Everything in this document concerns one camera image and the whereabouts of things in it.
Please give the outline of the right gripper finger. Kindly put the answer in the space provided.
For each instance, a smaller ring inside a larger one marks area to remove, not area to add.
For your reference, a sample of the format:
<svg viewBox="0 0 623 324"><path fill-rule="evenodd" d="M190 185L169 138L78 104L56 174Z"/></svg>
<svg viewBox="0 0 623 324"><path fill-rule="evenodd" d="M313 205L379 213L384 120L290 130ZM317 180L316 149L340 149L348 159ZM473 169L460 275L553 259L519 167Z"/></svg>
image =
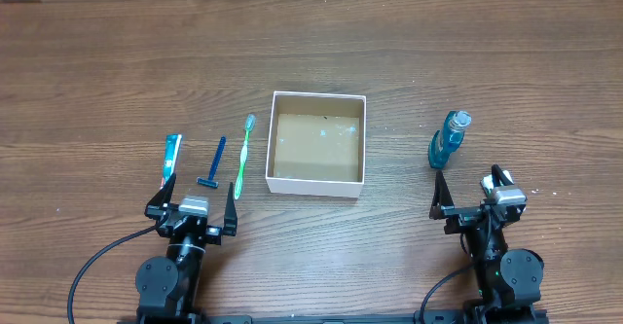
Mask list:
<svg viewBox="0 0 623 324"><path fill-rule="evenodd" d="M436 171L434 194L431 207L437 209L448 209L455 207L442 170Z"/></svg>
<svg viewBox="0 0 623 324"><path fill-rule="evenodd" d="M498 165L493 164L491 167L492 183L493 187L511 186L514 184L511 178L505 173L505 171Z"/></svg>

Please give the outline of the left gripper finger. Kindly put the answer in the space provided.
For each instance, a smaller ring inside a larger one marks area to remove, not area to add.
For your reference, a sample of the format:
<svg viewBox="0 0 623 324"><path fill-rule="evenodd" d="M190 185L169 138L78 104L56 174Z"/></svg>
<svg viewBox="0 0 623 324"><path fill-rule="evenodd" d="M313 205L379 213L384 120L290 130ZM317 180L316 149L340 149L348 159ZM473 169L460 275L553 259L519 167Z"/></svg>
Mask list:
<svg viewBox="0 0 623 324"><path fill-rule="evenodd" d="M238 214L235 206L235 185L230 183L224 213L223 235L236 235L238 229Z"/></svg>
<svg viewBox="0 0 623 324"><path fill-rule="evenodd" d="M176 181L176 174L172 173L161 186L159 191L146 204L147 208L160 208L170 203Z"/></svg>

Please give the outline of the green floss packet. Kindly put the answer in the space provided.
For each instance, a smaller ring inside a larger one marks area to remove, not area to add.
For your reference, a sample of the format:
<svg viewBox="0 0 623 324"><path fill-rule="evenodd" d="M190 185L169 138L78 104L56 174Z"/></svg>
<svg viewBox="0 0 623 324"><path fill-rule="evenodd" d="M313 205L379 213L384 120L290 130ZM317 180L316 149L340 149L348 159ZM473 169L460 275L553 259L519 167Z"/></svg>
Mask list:
<svg viewBox="0 0 623 324"><path fill-rule="evenodd" d="M508 170L503 170L502 173L506 177L506 179L510 182L510 184L513 185L514 181L512 179L510 172ZM480 181L480 185L484 193L486 195L489 195L494 188L493 176L491 174L484 176L483 179Z"/></svg>

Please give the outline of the blue disposable razor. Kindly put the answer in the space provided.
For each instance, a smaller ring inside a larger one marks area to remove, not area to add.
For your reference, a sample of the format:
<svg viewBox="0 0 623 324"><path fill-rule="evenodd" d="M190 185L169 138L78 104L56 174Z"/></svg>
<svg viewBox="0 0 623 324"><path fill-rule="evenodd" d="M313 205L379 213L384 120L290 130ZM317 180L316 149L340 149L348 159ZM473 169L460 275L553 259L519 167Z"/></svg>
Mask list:
<svg viewBox="0 0 623 324"><path fill-rule="evenodd" d="M199 185L202 185L202 186L205 186L205 187L208 187L208 188L212 188L212 189L217 189L218 188L219 183L214 179L214 176L215 176L215 174L217 172L218 165L219 165L219 163L221 161L221 158L222 158L222 154L223 154L223 152L225 150L226 141L227 141L227 138L225 136L222 136L220 138L217 150L216 150L216 152L214 154L214 157L213 157L213 160L212 160L212 163L211 163L211 166L210 166L210 170L209 170L208 176L207 177L198 177L197 178L197 183Z"/></svg>

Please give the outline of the teal toothpaste tube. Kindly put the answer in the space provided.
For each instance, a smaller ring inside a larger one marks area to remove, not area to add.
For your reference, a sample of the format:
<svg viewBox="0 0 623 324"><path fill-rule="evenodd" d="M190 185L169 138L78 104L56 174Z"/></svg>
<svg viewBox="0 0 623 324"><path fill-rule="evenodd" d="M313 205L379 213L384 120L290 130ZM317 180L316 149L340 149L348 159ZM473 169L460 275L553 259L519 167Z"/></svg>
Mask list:
<svg viewBox="0 0 623 324"><path fill-rule="evenodd" d="M169 134L165 139L165 155L161 187L169 180L175 171L179 150L183 136L179 133Z"/></svg>

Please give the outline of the blue mouthwash bottle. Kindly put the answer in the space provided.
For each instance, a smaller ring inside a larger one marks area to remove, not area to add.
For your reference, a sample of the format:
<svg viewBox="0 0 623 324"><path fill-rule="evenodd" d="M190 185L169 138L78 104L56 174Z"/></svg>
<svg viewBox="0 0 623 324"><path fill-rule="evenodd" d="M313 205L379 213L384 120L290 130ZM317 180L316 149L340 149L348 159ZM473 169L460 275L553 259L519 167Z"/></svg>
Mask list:
<svg viewBox="0 0 623 324"><path fill-rule="evenodd" d="M442 128L435 132L428 147L428 161L432 168L444 168L450 155L461 145L471 121L471 115L466 111L448 113Z"/></svg>

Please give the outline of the green toothbrush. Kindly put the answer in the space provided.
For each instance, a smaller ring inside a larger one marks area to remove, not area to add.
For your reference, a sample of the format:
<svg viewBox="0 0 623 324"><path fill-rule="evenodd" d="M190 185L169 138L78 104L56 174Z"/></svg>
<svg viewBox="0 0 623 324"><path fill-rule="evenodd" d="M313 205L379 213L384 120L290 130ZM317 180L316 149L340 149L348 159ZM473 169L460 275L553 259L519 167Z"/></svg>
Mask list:
<svg viewBox="0 0 623 324"><path fill-rule="evenodd" d="M239 155L239 168L238 168L237 181L235 183L234 199L239 199L241 192L242 192L244 169L245 169L245 165L246 165L246 161L248 157L249 137L255 127L255 124L256 124L256 116L254 114L249 114L244 125L245 134L244 134L244 140L243 140L242 148L240 150L240 155Z"/></svg>

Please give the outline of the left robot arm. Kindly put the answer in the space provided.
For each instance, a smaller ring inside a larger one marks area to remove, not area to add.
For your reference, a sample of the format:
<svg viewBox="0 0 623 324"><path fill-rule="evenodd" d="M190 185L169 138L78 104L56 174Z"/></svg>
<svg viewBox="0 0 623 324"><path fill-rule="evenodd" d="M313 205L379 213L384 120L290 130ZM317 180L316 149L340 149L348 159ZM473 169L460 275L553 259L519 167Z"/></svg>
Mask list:
<svg viewBox="0 0 623 324"><path fill-rule="evenodd" d="M208 323L205 312L195 306L205 247L237 234L234 185L228 189L224 223L212 226L206 198L170 201L175 180L171 175L145 207L145 216L156 222L155 231L168 240L168 246L163 256L146 260L136 273L138 323Z"/></svg>

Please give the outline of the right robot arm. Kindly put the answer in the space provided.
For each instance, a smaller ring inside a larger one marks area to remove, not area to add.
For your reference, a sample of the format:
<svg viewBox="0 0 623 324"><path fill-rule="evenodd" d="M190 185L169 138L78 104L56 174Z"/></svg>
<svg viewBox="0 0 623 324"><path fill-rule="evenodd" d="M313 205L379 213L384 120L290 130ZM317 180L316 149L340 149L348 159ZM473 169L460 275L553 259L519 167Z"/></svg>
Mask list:
<svg viewBox="0 0 623 324"><path fill-rule="evenodd" d="M485 198L472 207L455 206L442 171L435 176L429 218L446 222L446 234L458 234L470 263L452 272L429 290L417 312L419 323L510 323L542 324L549 318L534 304L541 299L544 261L529 249L510 249L503 229L520 220L527 197L496 164ZM463 303L461 309L425 312L429 299L455 276L473 270L479 297Z"/></svg>

